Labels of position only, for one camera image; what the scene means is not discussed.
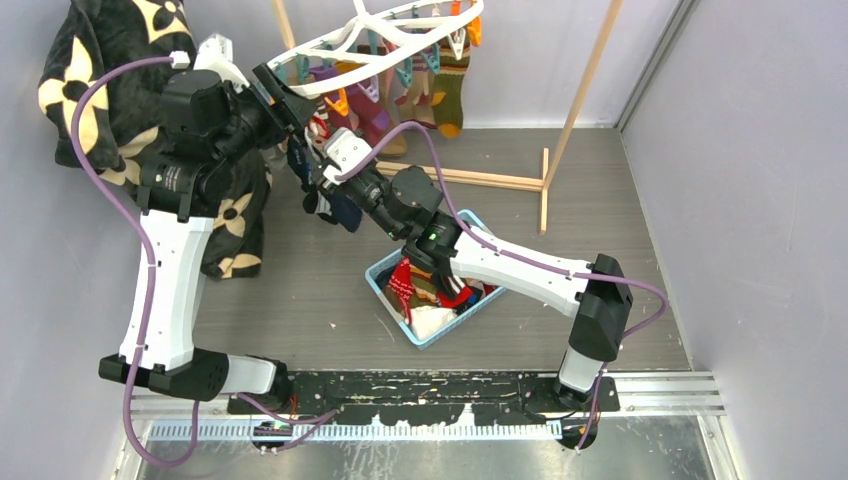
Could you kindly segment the maroon purple striped sock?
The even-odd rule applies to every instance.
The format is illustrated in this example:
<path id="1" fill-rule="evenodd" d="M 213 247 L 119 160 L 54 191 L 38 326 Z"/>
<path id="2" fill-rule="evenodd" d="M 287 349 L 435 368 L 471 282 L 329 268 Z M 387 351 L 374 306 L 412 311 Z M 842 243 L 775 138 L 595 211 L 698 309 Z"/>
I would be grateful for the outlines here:
<path id="1" fill-rule="evenodd" d="M 364 87 L 369 86 L 370 81 L 366 80 L 345 88 L 350 106 L 350 114 L 347 117 L 342 117 L 330 110 L 323 100 L 325 95 L 335 98 L 337 90 L 323 94 L 321 103 L 332 127 L 336 129 L 347 128 L 364 138 L 370 146 L 375 146 L 390 129 L 389 115 L 382 105 L 372 101 L 366 94 Z"/>

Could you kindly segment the white clip hanger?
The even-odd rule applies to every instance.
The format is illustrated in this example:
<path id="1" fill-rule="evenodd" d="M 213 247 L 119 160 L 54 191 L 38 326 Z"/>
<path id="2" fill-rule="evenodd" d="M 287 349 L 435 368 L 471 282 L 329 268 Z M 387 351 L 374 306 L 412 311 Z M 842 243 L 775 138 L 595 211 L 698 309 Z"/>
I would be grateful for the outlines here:
<path id="1" fill-rule="evenodd" d="M 483 1 L 412 1 L 371 13 L 362 1 L 353 5 L 356 14 L 344 26 L 277 55 L 267 67 L 273 73 L 292 67 L 305 76 L 316 64 L 355 66 L 326 80 L 293 87 L 298 95 L 309 99 L 340 94 L 350 86 L 377 80 L 385 71 L 393 71 L 408 86 L 416 59 L 438 74 L 442 44 L 447 44 L 450 54 L 460 60 L 467 43 L 480 41 L 485 7 Z"/>

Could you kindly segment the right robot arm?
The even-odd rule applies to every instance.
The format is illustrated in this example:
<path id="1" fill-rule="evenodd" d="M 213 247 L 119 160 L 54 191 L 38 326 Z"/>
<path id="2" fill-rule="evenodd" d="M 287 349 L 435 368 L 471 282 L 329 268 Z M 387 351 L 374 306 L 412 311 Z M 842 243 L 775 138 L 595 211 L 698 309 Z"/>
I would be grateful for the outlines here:
<path id="1" fill-rule="evenodd" d="M 415 267 L 504 287 L 571 318 L 553 390 L 567 410 L 588 407 L 598 373 L 618 356 L 633 305 L 630 288 L 617 281 L 623 271 L 615 258 L 570 260 L 502 241 L 441 210 L 443 192 L 418 166 L 388 178 L 368 164 L 345 181 L 339 161 L 324 159 L 315 169 L 312 178 L 320 189 L 350 198 L 402 242 L 403 256 Z"/>

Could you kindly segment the orange clothespin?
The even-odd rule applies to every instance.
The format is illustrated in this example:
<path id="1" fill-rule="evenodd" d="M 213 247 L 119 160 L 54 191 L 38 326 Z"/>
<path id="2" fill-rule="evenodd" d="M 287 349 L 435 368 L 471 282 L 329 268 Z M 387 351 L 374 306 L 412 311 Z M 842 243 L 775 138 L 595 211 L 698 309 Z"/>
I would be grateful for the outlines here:
<path id="1" fill-rule="evenodd" d="M 335 98 L 325 95 L 323 100 L 327 107 L 336 112 L 342 117 L 347 117 L 350 114 L 350 106 L 348 102 L 347 91 L 345 88 L 340 88 L 335 92 Z"/>

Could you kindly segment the light blue plastic basket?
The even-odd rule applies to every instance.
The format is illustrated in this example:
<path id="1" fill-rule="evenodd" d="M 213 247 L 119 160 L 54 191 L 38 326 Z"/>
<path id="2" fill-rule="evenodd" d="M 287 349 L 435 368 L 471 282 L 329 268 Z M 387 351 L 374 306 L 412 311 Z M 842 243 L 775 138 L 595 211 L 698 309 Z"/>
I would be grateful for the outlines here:
<path id="1" fill-rule="evenodd" d="M 505 291 L 503 287 L 496 287 L 472 278 L 447 279 L 439 277 L 424 272 L 410 262 L 411 280 L 416 291 L 416 294 L 410 300 L 411 310 L 419 306 L 432 305 L 453 309 L 457 314 L 454 321 L 437 331 L 433 336 L 425 340 L 418 340 L 411 329 L 410 320 L 406 320 L 403 313 L 399 311 L 397 299 L 387 287 L 393 270 L 403 257 L 405 256 L 400 250 L 389 254 L 366 269 L 365 279 L 390 317 L 398 324 L 400 330 L 420 350 L 444 337 Z"/>

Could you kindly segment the white sock in basket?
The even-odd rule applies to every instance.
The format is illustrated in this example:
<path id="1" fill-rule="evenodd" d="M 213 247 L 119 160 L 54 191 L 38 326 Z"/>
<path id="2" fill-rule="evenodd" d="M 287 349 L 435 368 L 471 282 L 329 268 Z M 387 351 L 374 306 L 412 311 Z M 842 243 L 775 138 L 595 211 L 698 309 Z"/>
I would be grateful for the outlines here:
<path id="1" fill-rule="evenodd" d="M 424 305 L 410 311 L 411 329 L 418 340 L 425 340 L 447 326 L 457 317 L 450 308 Z"/>

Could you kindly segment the green orange striped sock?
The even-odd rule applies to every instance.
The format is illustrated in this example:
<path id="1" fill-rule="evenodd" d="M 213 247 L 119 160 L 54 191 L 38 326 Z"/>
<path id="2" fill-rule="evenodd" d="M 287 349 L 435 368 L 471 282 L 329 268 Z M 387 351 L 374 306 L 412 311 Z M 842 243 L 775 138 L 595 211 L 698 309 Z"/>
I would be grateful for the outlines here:
<path id="1" fill-rule="evenodd" d="M 465 40 L 462 58 L 457 59 L 446 40 L 440 43 L 440 71 L 433 80 L 430 105 L 437 130 L 448 139 L 459 136 L 463 128 L 462 86 L 470 49 L 470 41 Z"/>

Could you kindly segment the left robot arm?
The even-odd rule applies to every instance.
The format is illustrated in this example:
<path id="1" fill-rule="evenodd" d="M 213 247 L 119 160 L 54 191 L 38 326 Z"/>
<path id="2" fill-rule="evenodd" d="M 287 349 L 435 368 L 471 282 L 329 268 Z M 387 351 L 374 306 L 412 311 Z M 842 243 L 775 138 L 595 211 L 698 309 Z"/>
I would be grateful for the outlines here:
<path id="1" fill-rule="evenodd" d="M 290 403 L 293 386 L 283 362 L 193 342 L 203 254 L 234 165 L 301 133 L 314 112 L 270 67 L 253 73 L 241 86 L 221 73 L 193 70 L 172 77 L 162 92 L 169 143 L 141 169 L 137 205 L 147 242 L 125 339 L 99 362 L 104 380 L 202 402 L 250 394 L 269 413 Z"/>

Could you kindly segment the black floral blanket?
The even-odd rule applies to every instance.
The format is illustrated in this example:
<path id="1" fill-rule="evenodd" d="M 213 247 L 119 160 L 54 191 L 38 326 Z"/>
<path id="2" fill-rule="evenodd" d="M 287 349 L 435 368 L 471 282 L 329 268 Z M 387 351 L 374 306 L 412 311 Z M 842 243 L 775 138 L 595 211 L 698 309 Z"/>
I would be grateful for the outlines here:
<path id="1" fill-rule="evenodd" d="M 71 123 L 81 96 L 109 71 L 173 51 L 196 55 L 181 1 L 73 1 L 60 26 L 38 86 L 42 113 L 57 128 L 55 162 L 77 168 Z M 84 107 L 80 143 L 97 175 L 135 198 L 144 163 L 168 137 L 159 96 L 174 72 L 154 66 L 124 74 Z M 233 182 L 218 207 L 201 271 L 215 280 L 255 278 L 262 268 L 263 210 L 273 177 L 252 151 L 232 169 Z"/>

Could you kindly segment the navy black white sock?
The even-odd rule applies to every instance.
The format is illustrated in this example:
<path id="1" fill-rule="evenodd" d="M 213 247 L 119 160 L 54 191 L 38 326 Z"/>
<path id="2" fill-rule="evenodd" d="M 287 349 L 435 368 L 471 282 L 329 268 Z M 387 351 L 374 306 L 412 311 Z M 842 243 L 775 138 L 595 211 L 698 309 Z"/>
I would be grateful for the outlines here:
<path id="1" fill-rule="evenodd" d="M 322 220 L 331 223 L 332 213 L 327 199 L 320 194 L 311 180 L 311 165 L 306 156 L 305 146 L 295 136 L 287 141 L 286 159 L 289 168 L 300 181 L 301 190 L 305 193 L 302 207 L 308 214 L 317 215 Z"/>

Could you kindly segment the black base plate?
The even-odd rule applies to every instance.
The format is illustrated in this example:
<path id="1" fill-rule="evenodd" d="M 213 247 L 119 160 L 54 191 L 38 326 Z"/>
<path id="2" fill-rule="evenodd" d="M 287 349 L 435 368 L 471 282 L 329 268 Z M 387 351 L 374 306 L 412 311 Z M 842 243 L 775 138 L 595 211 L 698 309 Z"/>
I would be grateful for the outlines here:
<path id="1" fill-rule="evenodd" d="M 540 424 L 578 419 L 592 406 L 617 412 L 615 382 L 602 379 L 599 397 L 567 394 L 556 373 L 538 371 L 294 371 L 280 394 L 254 394 L 278 416 L 332 415 L 336 425 L 454 425 L 462 413 L 475 426 Z"/>

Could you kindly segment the red white patterned sock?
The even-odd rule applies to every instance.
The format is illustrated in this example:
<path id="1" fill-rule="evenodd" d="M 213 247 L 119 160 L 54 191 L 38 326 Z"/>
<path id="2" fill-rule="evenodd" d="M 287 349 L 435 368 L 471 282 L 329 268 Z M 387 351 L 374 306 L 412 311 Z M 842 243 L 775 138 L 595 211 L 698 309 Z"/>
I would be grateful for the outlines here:
<path id="1" fill-rule="evenodd" d="M 403 313 L 406 320 L 411 319 L 410 300 L 416 294 L 411 280 L 411 264 L 408 258 L 403 257 L 396 265 L 389 279 L 387 287 L 394 293 L 399 311 Z"/>

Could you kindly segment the navy sock with white script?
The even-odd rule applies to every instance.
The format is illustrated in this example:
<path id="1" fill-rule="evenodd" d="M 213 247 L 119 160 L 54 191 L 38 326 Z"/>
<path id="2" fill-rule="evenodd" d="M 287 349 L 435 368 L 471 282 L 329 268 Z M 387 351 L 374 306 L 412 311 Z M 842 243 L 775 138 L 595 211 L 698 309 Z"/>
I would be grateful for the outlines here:
<path id="1" fill-rule="evenodd" d="M 363 212 L 349 197 L 335 193 L 328 198 L 330 206 L 330 223 L 342 226 L 347 232 L 359 230 Z"/>

